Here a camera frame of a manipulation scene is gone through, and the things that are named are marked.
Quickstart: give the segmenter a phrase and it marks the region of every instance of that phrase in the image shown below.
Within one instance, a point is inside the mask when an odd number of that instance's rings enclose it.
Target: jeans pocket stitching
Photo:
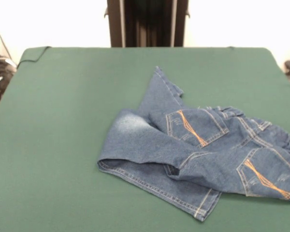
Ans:
[[[280,194],[283,196],[283,199],[284,200],[289,200],[290,199],[290,191],[286,191],[286,190],[283,190],[283,189],[278,188],[275,184],[273,184],[266,177],[264,177],[262,174],[260,174],[255,169],[255,167],[253,166],[253,164],[250,162],[250,159],[260,149],[261,148],[252,149],[249,152],[249,154],[245,157],[245,159],[241,162],[241,164],[236,168],[236,170],[237,170],[237,172],[238,172],[238,174],[239,174],[239,176],[241,178],[241,182],[242,182],[243,187],[244,187],[244,190],[245,190],[245,195],[246,196],[253,196],[254,195],[254,194],[250,194],[251,190],[250,190],[249,184],[247,182],[246,175],[243,172],[243,168],[246,166],[246,167],[250,168],[255,173],[255,175],[257,176],[257,178],[259,179],[260,183],[263,186],[265,186],[267,188],[270,188],[270,189],[274,189],[274,190],[280,192]],[[270,148],[270,147],[267,147],[267,149],[275,152],[278,155],[278,157],[281,159],[281,161],[284,162],[284,163],[286,163],[289,166],[289,168],[290,168],[290,163],[287,162],[278,151],[276,151],[274,148]]]

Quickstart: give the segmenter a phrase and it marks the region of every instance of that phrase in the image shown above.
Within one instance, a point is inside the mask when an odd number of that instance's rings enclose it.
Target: faded denim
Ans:
[[[232,107],[184,105],[156,68],[138,110],[111,126],[99,169],[204,221],[221,192],[290,200],[290,134]]]

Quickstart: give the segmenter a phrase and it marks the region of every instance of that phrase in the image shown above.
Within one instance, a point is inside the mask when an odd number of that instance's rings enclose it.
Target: seam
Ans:
[[[223,117],[224,117],[225,119],[227,119],[227,118],[228,118],[228,114],[227,114],[227,113],[225,113],[225,112],[222,112],[222,115],[223,115]]]
[[[264,122],[263,124],[260,125],[260,129],[264,131],[267,127],[271,126],[271,122]]]
[[[209,139],[206,140],[206,142],[208,144],[210,144],[211,142],[213,142],[214,140],[220,138],[221,136],[225,135],[226,133],[229,132],[229,129],[226,128],[225,130],[223,130],[222,132],[218,132],[217,134],[213,135],[212,137],[210,137]]]
[[[143,180],[141,180],[141,179],[133,176],[132,174],[130,174],[129,172],[127,172],[126,170],[124,170],[122,168],[113,168],[113,167],[110,167],[110,166],[108,166],[107,164],[105,164],[101,160],[99,161],[99,164],[104,169],[111,170],[113,172],[119,173],[120,175],[123,175],[124,177],[126,177],[130,181],[135,182],[135,183],[143,186],[144,188],[149,189],[149,190],[155,192],[158,195],[161,195],[163,197],[166,197],[171,202],[174,202],[174,203],[176,203],[176,204],[178,204],[178,205],[180,205],[180,206],[182,206],[182,207],[184,207],[186,209],[189,209],[189,210],[192,210],[192,211],[195,211],[197,209],[197,207],[195,207],[195,206],[193,206],[193,205],[191,205],[191,204],[189,204],[189,203],[181,200],[178,197],[175,197],[174,195],[172,195],[172,194],[170,194],[168,192],[165,192],[165,191],[161,190],[160,188],[158,188],[156,186],[153,186],[153,185],[150,185],[150,184],[146,183],[145,181],[143,181]],[[202,216],[204,216],[206,214],[206,211],[200,209],[200,213],[199,214],[201,214]]]
[[[270,147],[268,147],[268,149],[270,149],[270,150],[274,151],[276,154],[278,154],[278,156],[290,167],[290,163],[287,162],[278,151],[276,151],[274,148],[270,148]]]
[[[242,182],[242,185],[243,185],[243,187],[244,187],[245,195],[248,196],[247,189],[246,189],[246,185],[245,185],[244,180],[243,180],[243,177],[242,177],[242,175],[241,175],[241,171],[239,171],[238,169],[236,169],[236,171],[237,171],[238,175],[239,175],[240,178],[241,178],[241,182]]]
[[[247,138],[245,138],[242,142],[240,142],[238,145],[235,145],[235,146],[232,147],[231,149],[236,149],[236,148],[244,147],[244,146],[246,146],[246,145],[247,145],[251,140],[252,140],[252,138],[248,135]]]
[[[155,73],[156,73],[156,74],[161,78],[161,80],[164,82],[164,84],[166,85],[166,87],[169,89],[169,91],[170,91],[170,93],[171,93],[173,99],[177,102],[177,104],[179,104],[179,105],[181,106],[181,104],[180,104],[180,103],[177,101],[177,99],[174,97],[172,91],[170,90],[169,86],[166,84],[166,82],[165,82],[165,80],[162,78],[162,76],[160,76],[160,74],[157,73],[157,72],[155,72]]]
[[[168,116],[168,118],[169,118],[169,125],[170,125],[170,136],[173,137],[173,127],[172,127],[171,118],[170,118],[170,116]]]
[[[188,161],[197,158],[197,157],[201,157],[204,155],[208,155],[208,154],[212,154],[213,152],[194,152],[192,153],[190,156],[188,156],[179,166],[179,169],[181,169]]]
[[[265,147],[267,147],[267,148],[271,148],[271,147],[273,146],[272,144],[270,144],[270,143],[264,141],[263,139],[261,139],[261,138],[260,138],[259,136],[257,136],[257,135],[253,138],[253,140],[256,141],[258,144],[261,144],[261,145],[263,145],[263,146],[265,146]]]
[[[252,121],[253,123],[255,123],[255,124],[257,125],[257,127],[258,127],[260,130],[262,130],[262,129],[261,129],[261,126],[260,126],[259,123],[257,123],[254,119],[251,119],[251,121]]]
[[[165,116],[165,120],[166,120],[167,132],[168,132],[168,135],[170,135],[169,120],[168,120],[168,116],[167,115]]]
[[[246,129],[246,131],[251,136],[251,138],[253,138],[253,137],[256,136],[255,132],[254,131],[251,131],[250,127],[247,125],[247,123],[241,117],[236,117],[236,118],[241,122],[241,124]]]
[[[212,191],[212,189],[210,189],[210,190],[208,191],[208,193],[207,193],[206,196],[204,197],[203,201],[201,202],[199,208],[195,211],[194,218],[196,218],[196,216],[198,215],[198,213],[199,213],[201,207],[203,206],[204,202],[206,201],[206,199],[207,199],[207,197],[209,196],[209,193],[210,193],[211,191]]]
[[[205,110],[205,109],[200,109],[200,110],[203,110],[203,111],[205,111],[208,115],[210,115],[210,117],[213,119],[213,121],[215,122],[215,124],[220,128],[221,131],[223,131],[222,127],[219,125],[219,123],[216,121],[216,119],[214,118],[214,116],[213,116],[210,112],[208,112],[208,111]]]

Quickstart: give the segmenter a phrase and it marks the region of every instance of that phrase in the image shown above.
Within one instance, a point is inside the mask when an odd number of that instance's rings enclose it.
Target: jeans hem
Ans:
[[[176,207],[182,209],[183,211],[193,215],[197,220],[200,221],[204,221],[208,217],[208,215],[211,213],[211,211],[217,204],[218,199],[221,195],[221,193],[219,192],[217,192],[218,194],[214,196],[208,194],[201,205],[195,206],[181,200],[180,198],[168,192],[165,192],[164,190],[156,186],[153,186],[141,180],[138,177],[135,177],[134,175],[130,174],[129,172],[127,172],[122,168],[110,167],[107,164],[105,164],[102,160],[98,161],[98,167],[102,172],[111,173],[113,175],[119,176],[122,179],[126,180],[127,182],[132,183],[140,187],[141,189],[150,192],[156,195],[157,197],[175,205]]]

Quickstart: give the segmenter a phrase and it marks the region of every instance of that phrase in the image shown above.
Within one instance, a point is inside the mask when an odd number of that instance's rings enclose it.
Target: black cable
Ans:
[[[9,58],[12,59],[11,54],[10,54],[9,50],[7,49],[7,47],[5,46],[5,43],[4,43],[3,38],[1,37],[1,35],[0,35],[0,40],[1,40],[2,44],[3,44],[4,49],[6,50]]]

